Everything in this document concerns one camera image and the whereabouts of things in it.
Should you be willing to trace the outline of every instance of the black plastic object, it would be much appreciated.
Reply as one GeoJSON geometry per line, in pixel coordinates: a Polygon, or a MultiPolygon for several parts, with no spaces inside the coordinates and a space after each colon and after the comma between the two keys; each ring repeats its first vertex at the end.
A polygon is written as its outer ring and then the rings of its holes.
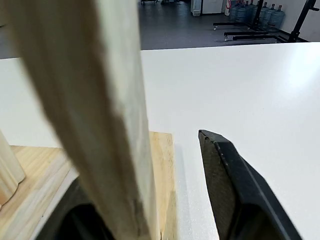
{"type": "Polygon", "coordinates": [[[267,182],[234,145],[206,130],[198,137],[220,240],[301,240],[267,182]]]}
{"type": "Polygon", "coordinates": [[[64,217],[56,240],[114,240],[104,221],[91,204],[79,205],[64,217]]]}
{"type": "Polygon", "coordinates": [[[36,240],[114,240],[102,218],[75,179],[36,240]]]}

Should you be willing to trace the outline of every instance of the rolling cart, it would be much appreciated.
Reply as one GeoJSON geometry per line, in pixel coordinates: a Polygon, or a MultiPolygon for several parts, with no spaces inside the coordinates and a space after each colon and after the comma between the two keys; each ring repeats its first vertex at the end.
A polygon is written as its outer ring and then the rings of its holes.
{"type": "Polygon", "coordinates": [[[260,17],[260,12],[263,7],[264,0],[260,0],[257,6],[256,14],[253,19],[252,23],[247,23],[247,22],[214,22],[213,23],[213,30],[215,31],[218,26],[247,26],[248,29],[254,30],[254,31],[245,31],[245,32],[225,32],[224,36],[228,35],[250,35],[252,33],[256,34],[267,34],[266,31],[264,31],[262,28],[258,26],[259,24],[259,17],[260,17]]]}
{"type": "Polygon", "coordinates": [[[153,4],[156,4],[157,0],[140,0],[141,5],[144,5],[146,2],[153,2],[153,4]]]}

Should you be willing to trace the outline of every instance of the light wood surface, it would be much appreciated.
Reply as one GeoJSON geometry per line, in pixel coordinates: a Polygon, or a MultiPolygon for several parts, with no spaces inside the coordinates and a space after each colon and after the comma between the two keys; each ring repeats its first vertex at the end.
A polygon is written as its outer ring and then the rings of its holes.
{"type": "Polygon", "coordinates": [[[0,131],[0,210],[15,193],[25,173],[0,131]]]}
{"type": "Polygon", "coordinates": [[[27,240],[71,168],[60,148],[11,147],[26,178],[0,210],[0,239],[27,240]]]}
{"type": "Polygon", "coordinates": [[[160,238],[177,240],[176,163],[173,137],[169,133],[150,132],[160,238]]]}
{"type": "Polygon", "coordinates": [[[160,239],[137,2],[4,2],[45,113],[105,224],[117,240],[160,239]]]}

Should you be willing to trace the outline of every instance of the white wall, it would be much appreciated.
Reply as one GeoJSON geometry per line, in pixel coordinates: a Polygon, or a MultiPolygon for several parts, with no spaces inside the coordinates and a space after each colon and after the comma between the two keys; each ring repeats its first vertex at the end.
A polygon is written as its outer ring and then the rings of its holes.
{"type": "MultiPolygon", "coordinates": [[[[282,5],[282,10],[285,13],[285,18],[281,27],[281,30],[291,33],[294,29],[297,20],[300,16],[302,8],[304,7],[306,0],[266,0],[267,6],[270,8],[271,4],[275,4],[278,9],[279,5],[282,5]]],[[[320,0],[315,3],[316,8],[320,8],[320,0]]],[[[320,42],[320,11],[309,11],[308,15],[301,27],[300,38],[311,42],[320,42]]]]}

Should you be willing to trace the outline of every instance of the wooden stick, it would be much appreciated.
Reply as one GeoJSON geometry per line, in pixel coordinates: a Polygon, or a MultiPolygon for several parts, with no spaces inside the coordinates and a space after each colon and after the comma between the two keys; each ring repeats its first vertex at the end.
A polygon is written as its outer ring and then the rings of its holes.
{"type": "Polygon", "coordinates": [[[5,0],[20,55],[117,240],[160,239],[134,0],[5,0]]]}
{"type": "Polygon", "coordinates": [[[24,170],[0,131],[0,209],[25,178],[24,170]]]}

